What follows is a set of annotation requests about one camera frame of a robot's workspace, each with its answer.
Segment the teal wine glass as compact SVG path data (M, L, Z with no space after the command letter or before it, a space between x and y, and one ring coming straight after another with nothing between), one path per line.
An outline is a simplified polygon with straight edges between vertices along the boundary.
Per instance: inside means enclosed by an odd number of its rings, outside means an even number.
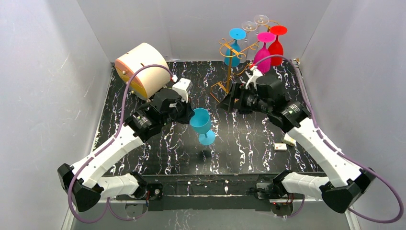
M199 135L202 145L211 145L215 141L215 133L211 130L212 121L209 112L204 108L195 108L194 115L190 119L190 126Z

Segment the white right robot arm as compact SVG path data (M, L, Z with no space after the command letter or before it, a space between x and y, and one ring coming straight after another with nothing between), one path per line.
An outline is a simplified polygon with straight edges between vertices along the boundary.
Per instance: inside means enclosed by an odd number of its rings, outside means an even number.
M320 177L285 170L272 180L270 192L274 196L303 194L321 199L332 210L344 213L376 178L370 168L362 169L325 144L307 108L287 98L285 87L277 77L265 75L257 77L254 83L233 83L218 108L228 112L236 110L240 114L266 114L269 121L296 140L326 174Z

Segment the magenta wine glass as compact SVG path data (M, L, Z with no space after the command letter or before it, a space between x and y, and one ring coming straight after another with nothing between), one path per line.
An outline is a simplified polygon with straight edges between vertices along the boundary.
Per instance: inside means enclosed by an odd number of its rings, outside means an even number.
M270 52L266 47L267 43L270 43L275 40L275 35L271 32L262 32L257 35L257 39L263 43L262 48L255 54L253 63L257 66L257 69L262 73L267 73L271 68L271 59L268 58L259 63L260 60L270 56Z

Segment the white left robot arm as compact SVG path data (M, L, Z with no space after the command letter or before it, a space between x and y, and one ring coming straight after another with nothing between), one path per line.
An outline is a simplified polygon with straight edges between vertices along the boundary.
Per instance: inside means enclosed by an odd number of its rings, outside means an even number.
M159 134L165 125L188 124L193 115L188 90L172 87L158 91L152 102L143 104L124 120L118 134L73 165L59 166L57 174L70 204L84 212L101 198L140 196L147 183L139 173L109 177L104 174L130 151Z

